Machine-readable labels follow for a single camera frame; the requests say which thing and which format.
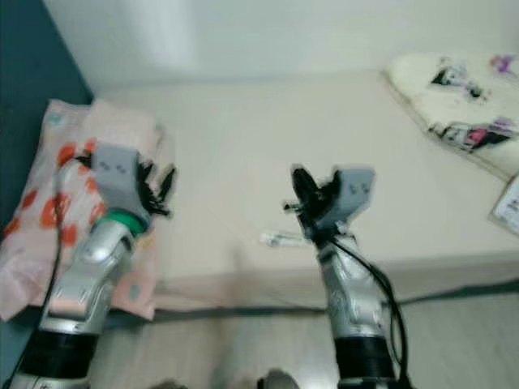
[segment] black wire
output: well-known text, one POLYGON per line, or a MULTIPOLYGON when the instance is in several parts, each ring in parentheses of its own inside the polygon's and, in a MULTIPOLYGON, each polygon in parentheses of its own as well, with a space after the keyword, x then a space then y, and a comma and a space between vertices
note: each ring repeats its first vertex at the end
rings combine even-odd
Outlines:
MULTIPOLYGON (((400 306, 395 299, 395 295, 392 289, 391 281, 389 278, 375 265, 366 261, 362 256, 343 246, 336 238, 332 238, 330 241, 334 246, 338 249, 344 251, 351 258, 355 259, 358 263, 360 263, 366 270, 368 270, 375 279, 375 282, 382 289, 386 298, 388 299, 389 309, 391 310, 391 317, 397 320, 398 329, 400 332, 401 339, 401 358, 398 359, 398 364, 400 365, 400 372, 398 381, 400 383, 405 384, 410 387, 410 379, 408 375, 408 365, 409 365, 409 349, 408 349, 408 341, 407 341, 407 330, 405 328, 404 319, 400 310, 400 306)), ((394 344, 394 340, 391 341, 393 352, 396 352, 396 347, 394 344)))
POLYGON ((34 336, 38 331, 38 328, 40 326, 40 321, 43 319, 43 314, 45 310, 45 306, 49 302, 50 295, 52 294, 52 289, 54 288, 54 284, 56 283, 56 277, 58 275, 58 268, 59 264, 61 262, 61 254, 62 254, 62 209, 61 209, 61 182, 60 182, 60 172, 63 166, 58 167, 54 172, 54 215, 56 216, 56 256, 54 257, 54 264, 52 268, 52 273, 50 276, 49 284, 47 285, 47 290, 45 291, 45 297, 43 299, 43 302, 41 304, 41 309, 38 314, 38 319, 36 321, 36 324, 34 325, 34 328, 32 329, 31 335, 29 336, 28 342, 25 344, 25 348, 20 355, 18 362, 16 363, 15 368, 13 369, 11 376, 9 379, 7 379, 6 383, 3 385, 4 388, 8 388, 12 380, 14 379, 16 373, 18 372, 20 366, 22 365, 22 361, 24 360, 25 356, 28 352, 28 347, 32 343, 32 340, 34 340, 34 336))

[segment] white bed sheet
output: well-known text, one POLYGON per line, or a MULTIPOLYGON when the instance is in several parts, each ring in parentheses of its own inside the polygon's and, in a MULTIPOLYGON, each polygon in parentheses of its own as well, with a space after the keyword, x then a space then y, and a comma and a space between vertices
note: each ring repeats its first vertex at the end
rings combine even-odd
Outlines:
POLYGON ((294 162, 315 177, 375 168, 373 203, 352 228, 400 297, 519 276, 519 239, 488 220, 504 183, 423 136, 375 72, 101 96, 174 135, 174 219, 157 222, 159 307, 324 304, 311 247, 259 243, 265 229, 298 231, 281 210, 294 162))

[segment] red polka dot pillowcase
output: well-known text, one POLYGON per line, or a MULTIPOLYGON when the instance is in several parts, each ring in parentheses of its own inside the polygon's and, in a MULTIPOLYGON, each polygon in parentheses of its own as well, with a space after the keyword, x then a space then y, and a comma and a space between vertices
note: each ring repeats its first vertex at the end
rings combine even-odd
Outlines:
MULTIPOLYGON (((0 317, 7 320, 29 304, 40 305, 56 254, 54 203, 62 209, 62 266, 66 270, 78 241, 105 213, 89 169, 72 161, 98 142, 138 149, 156 159, 164 134, 146 114, 115 107, 103 100, 92 106, 52 100, 43 119, 40 145, 24 193, 12 221, 3 231, 0 247, 0 317), (61 173, 61 193, 54 193, 54 171, 61 173)), ((154 278, 154 236, 145 238, 135 253, 135 269, 120 283, 113 305, 151 318, 154 278), (131 290, 139 290, 136 296, 131 290)))

